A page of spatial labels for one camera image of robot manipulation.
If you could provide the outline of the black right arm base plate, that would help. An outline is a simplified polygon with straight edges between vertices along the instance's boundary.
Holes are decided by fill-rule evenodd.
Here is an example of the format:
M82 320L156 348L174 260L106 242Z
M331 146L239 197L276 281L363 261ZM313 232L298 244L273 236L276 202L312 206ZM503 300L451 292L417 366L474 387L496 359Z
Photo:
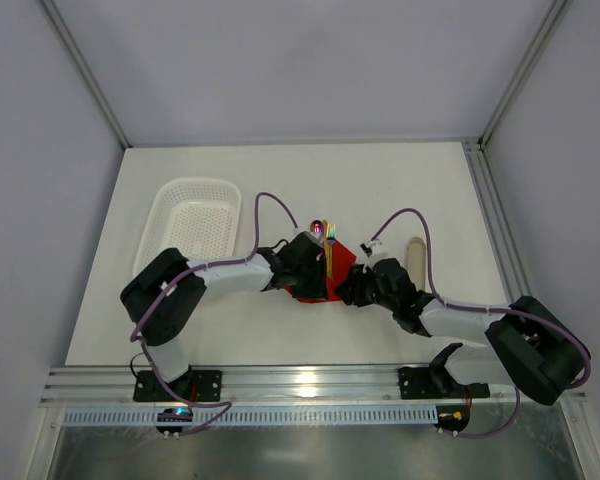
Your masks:
M461 385L443 367L401 367L397 371L403 400L489 398L487 384Z

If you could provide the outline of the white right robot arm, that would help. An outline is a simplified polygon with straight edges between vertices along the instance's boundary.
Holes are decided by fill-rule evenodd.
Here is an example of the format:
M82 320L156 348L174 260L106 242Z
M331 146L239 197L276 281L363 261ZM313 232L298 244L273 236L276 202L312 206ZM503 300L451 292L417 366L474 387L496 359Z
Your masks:
M352 266L336 291L347 305L387 309L410 334L452 339L421 375L434 396L511 385L552 405L591 373L584 344L530 296L505 307L454 304L418 289L395 259Z

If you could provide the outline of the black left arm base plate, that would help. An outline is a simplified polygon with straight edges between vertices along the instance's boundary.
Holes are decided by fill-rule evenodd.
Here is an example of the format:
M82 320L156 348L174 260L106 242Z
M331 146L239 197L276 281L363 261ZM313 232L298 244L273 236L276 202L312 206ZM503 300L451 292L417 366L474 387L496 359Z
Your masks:
M215 403L220 400L222 376L221 370L194 369L169 383L169 387L187 401ZM133 401L168 402L173 401L173 397L164 390L153 371L145 370L136 374Z

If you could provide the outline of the iridescent rainbow spoon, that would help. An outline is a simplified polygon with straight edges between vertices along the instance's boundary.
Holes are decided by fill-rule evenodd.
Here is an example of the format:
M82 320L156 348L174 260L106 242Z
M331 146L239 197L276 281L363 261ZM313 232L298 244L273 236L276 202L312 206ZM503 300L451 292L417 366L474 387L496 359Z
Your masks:
M323 220L313 220L310 224L309 231L314 235L323 235L325 233L325 223Z

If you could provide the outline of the red paper napkin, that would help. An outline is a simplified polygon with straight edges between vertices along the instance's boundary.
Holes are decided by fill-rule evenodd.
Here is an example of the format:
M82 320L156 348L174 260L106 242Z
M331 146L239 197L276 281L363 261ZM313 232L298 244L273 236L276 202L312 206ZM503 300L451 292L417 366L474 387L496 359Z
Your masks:
M318 257L326 258L328 297L326 300L293 297L300 303L315 304L340 301L341 298L336 293L336 289L344 282L350 267L356 262L356 255L339 241L326 241L323 243L323 249L319 254L310 254L308 260L300 264L300 278L308 280L309 267Z

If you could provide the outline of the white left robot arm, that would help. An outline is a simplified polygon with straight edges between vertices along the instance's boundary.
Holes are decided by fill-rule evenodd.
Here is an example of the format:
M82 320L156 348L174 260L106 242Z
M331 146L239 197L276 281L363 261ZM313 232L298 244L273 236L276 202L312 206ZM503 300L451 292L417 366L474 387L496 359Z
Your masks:
M179 335L203 300L236 292L309 289L327 295L323 244L301 232L280 249L259 247L248 258L204 262L186 258L176 248L161 252L121 292L120 301L148 359L166 384L190 370Z

